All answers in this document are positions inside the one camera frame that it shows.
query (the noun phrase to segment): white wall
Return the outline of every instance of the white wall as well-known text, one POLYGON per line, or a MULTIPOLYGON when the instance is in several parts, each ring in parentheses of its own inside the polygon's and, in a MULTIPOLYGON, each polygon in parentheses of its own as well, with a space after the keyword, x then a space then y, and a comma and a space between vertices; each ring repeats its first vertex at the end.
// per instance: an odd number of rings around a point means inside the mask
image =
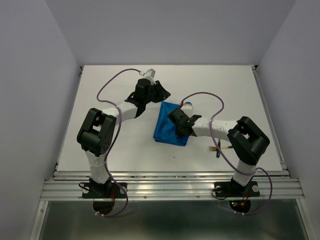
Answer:
POLYGON ((294 0, 46 0, 80 64, 257 64, 294 0))
POLYGON ((44 0, 0 6, 0 239, 29 239, 79 67, 44 0))
POLYGON ((320 1, 297 0, 258 74, 286 163, 320 229, 320 1))

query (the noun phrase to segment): metal frame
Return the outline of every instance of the metal frame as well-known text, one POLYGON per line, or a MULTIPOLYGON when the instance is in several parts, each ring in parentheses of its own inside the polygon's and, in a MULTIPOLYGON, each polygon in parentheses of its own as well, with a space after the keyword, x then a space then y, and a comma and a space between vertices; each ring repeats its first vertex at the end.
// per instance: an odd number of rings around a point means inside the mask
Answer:
POLYGON ((40 201, 38 209, 36 210, 31 234, 30 234, 30 240, 38 240, 41 234, 41 229, 43 227, 46 212, 48 208, 48 201, 40 201))
POLYGON ((317 231, 314 227, 312 218, 310 216, 310 212, 308 210, 306 200, 305 199, 297 199, 296 203, 298 205, 298 208, 299 208, 299 211, 301 214, 301 218, 303 221, 303 225, 305 227, 305 231, 306 231, 306 234, 307 234, 309 240, 318 240, 319 236, 317 234, 317 231))
MULTIPOLYGON (((272 199, 296 199, 308 238, 310 240, 317 239, 300 182, 298 179, 290 177, 256 68, 254 66, 251 68, 282 167, 282 171, 269 172, 273 184, 272 199)), ((130 201, 216 201, 211 195, 214 183, 229 181, 233 174, 233 171, 112 172, 117 181, 128 183, 130 201)), ((49 201, 92 201, 92 199, 83 199, 83 192, 78 187, 78 183, 87 182, 89 176, 89 171, 55 171, 53 177, 43 185, 30 240, 38 240, 40 237, 49 201)), ((261 193, 257 199, 267 199, 270 193, 268 178, 259 171, 254 180, 258 182, 261 193)))
POLYGON ((75 106, 75 103, 76 103, 76 97, 77 97, 77 94, 78 94, 78 90, 79 90, 79 86, 80 86, 80 82, 81 82, 81 78, 82 78, 82 74, 84 72, 84 69, 85 69, 85 66, 80 66, 80 70, 81 71, 80 71, 80 75, 79 75, 79 81, 78 81, 77 86, 76 86, 76 91, 75 91, 75 95, 74 95, 74 99, 73 99, 73 103, 72 103, 72 108, 71 108, 71 111, 70 111, 70 114, 69 114, 68 123, 66 124, 66 128, 65 128, 65 131, 64 131, 64 136, 63 136, 62 144, 61 144, 61 147, 60 147, 60 150, 59 150, 59 156, 58 156, 58 159, 56 161, 55 170, 58 169, 58 164, 59 164, 60 157, 61 157, 61 154, 62 154, 62 149, 64 147, 66 136, 67 136, 68 126, 69 126, 70 121, 71 121, 72 110, 74 109, 74 106, 75 106))

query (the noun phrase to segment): blue towel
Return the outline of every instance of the blue towel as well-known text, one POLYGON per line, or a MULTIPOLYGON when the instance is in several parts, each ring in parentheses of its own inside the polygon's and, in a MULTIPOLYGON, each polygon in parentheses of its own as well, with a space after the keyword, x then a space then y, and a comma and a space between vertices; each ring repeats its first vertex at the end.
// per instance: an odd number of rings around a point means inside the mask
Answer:
POLYGON ((156 142, 172 144, 176 146, 185 146, 188 136, 176 136, 176 126, 167 118, 175 108, 179 108, 178 104, 165 102, 161 103, 158 122, 156 123, 153 138, 156 142))

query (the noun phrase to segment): screw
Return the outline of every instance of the screw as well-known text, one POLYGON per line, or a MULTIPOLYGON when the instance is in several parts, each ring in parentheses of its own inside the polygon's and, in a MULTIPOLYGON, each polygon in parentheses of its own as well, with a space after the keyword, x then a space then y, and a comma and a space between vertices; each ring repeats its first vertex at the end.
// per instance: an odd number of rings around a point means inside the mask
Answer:
POLYGON ((120 193, 121 194, 125 194, 125 192, 123 190, 120 188, 120 193))
POLYGON ((259 192, 259 187, 258 187, 257 185, 253 185, 253 186, 252 186, 252 190, 253 190, 255 193, 257 193, 257 192, 259 192))
POLYGON ((216 186, 216 187, 215 187, 215 191, 216 191, 217 193, 221 193, 221 192, 222 192, 221 186, 216 186))

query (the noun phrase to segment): white table surface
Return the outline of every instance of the white table surface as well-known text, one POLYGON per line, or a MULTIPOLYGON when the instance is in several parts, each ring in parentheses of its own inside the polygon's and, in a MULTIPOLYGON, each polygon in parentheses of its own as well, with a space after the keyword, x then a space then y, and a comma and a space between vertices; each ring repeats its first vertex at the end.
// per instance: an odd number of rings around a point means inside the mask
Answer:
MULTIPOLYGON (((86 65, 84 67, 59 158, 58 171, 89 171, 85 152, 77 143, 78 131, 90 108, 107 109, 112 106, 99 103, 96 95, 103 84, 113 75, 126 68, 139 70, 155 69, 155 80, 171 93, 166 100, 180 103, 182 98, 194 92, 212 92, 219 95, 225 108, 217 120, 239 120, 250 117, 269 137, 270 145, 261 157, 258 166, 267 171, 281 171, 279 156, 266 113, 258 92, 251 66, 231 65, 86 65)), ((131 92, 140 75, 135 71, 117 77, 101 93, 100 98, 122 103, 131 92)), ((193 105, 193 114, 210 118, 220 109, 221 103, 209 95, 196 95, 188 99, 193 105)), ((174 146, 155 142, 153 139, 161 103, 149 103, 146 111, 136 119, 123 123, 119 138, 109 158, 110 171, 189 172, 232 169, 208 146, 214 146, 210 137, 189 137, 186 146, 174 146)), ((222 141, 221 146, 229 143, 222 141)), ((237 165, 233 149, 224 150, 229 160, 237 165)))

